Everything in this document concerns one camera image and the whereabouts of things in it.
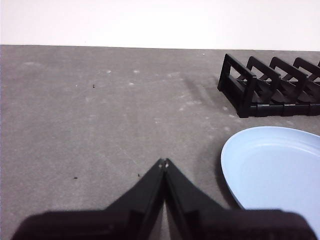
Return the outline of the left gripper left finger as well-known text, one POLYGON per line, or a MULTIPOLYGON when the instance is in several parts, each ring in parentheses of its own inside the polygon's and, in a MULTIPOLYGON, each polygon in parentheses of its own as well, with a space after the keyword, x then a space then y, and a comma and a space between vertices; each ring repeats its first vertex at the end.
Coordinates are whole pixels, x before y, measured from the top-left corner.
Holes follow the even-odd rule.
POLYGON ((164 204, 165 160, 159 159, 105 209, 47 211, 27 217, 14 240, 146 240, 164 204))

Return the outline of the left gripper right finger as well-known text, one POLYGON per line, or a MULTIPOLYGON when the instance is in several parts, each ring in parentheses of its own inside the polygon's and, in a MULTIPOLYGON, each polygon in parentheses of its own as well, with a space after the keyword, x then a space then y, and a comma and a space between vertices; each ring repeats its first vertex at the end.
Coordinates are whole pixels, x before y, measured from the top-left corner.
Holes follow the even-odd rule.
POLYGON ((166 204, 184 240, 315 240, 299 214, 278 209, 226 209, 164 161, 166 204))

